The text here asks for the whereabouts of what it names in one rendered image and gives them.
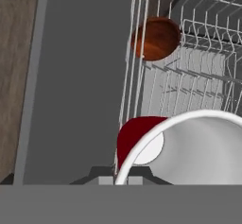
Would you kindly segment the dark red cup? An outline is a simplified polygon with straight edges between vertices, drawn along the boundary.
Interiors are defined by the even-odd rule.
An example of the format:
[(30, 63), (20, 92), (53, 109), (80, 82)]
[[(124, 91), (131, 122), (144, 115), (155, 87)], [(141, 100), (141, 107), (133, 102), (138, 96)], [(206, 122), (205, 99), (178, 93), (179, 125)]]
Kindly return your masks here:
[(166, 120), (166, 117), (162, 116), (139, 116), (131, 118), (123, 125), (117, 135), (118, 169), (121, 169), (123, 162), (139, 140), (164, 120)]

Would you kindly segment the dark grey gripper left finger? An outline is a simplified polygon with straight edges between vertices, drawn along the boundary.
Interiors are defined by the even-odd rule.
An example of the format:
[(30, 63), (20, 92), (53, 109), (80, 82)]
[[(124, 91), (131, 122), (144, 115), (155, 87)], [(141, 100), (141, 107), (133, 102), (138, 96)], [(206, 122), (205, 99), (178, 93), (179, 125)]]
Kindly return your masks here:
[(113, 185), (113, 171), (111, 166), (93, 166), (87, 176), (73, 181), (75, 185)]

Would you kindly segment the white bowl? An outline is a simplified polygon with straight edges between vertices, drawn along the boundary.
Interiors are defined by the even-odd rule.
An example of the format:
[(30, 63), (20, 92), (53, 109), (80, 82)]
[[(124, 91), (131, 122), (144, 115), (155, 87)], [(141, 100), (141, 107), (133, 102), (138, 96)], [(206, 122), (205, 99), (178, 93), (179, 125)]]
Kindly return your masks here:
[(242, 185), (242, 117), (224, 111), (185, 112), (135, 142), (117, 174), (123, 185), (134, 165), (178, 185)]

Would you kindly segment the grey dishwasher door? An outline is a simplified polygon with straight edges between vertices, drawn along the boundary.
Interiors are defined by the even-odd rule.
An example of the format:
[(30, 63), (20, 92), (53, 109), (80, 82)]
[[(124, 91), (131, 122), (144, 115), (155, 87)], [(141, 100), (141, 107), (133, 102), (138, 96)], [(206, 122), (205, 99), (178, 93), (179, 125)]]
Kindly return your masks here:
[(58, 185), (115, 162), (131, 0), (47, 0), (30, 63), (17, 185)]

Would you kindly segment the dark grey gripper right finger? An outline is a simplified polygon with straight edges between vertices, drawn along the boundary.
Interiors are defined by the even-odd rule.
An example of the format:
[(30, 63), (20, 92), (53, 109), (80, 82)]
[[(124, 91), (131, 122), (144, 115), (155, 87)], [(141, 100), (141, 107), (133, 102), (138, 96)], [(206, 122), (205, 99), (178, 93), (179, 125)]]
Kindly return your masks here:
[(133, 166), (130, 169), (128, 185), (170, 185), (170, 182), (154, 176), (148, 166)]

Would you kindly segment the brown wooden bowl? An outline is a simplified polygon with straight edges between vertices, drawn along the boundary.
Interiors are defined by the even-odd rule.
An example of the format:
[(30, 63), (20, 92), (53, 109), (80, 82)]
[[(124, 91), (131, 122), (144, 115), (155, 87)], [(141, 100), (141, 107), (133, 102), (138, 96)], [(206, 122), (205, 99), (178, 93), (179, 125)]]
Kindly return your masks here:
[(137, 57), (141, 54), (141, 45), (144, 46), (144, 60), (162, 60), (172, 54), (178, 47), (181, 39), (179, 26), (166, 17), (147, 18), (145, 41), (142, 42), (143, 26), (139, 25), (138, 35), (131, 34), (131, 49)]

